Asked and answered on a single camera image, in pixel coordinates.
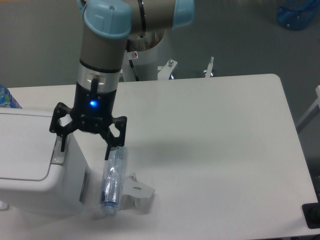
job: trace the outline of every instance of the blue container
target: blue container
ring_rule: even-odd
[[[21,109],[19,103],[10,94],[10,91],[0,84],[0,108]]]
[[[284,0],[277,12],[281,26],[302,30],[309,26],[320,7],[320,0]]]

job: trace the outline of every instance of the robotic arm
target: robotic arm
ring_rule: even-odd
[[[149,31],[188,25],[193,18],[194,0],[90,0],[84,5],[74,105],[59,102],[49,129],[62,138],[62,152],[68,134],[77,129],[101,135],[107,143],[106,160],[110,151],[125,144],[127,118],[113,117],[112,110],[128,36],[143,38]],[[62,126],[60,119],[66,115],[72,121]]]

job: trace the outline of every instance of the bottle label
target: bottle label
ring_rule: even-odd
[[[0,104],[0,108],[11,108],[9,101]]]

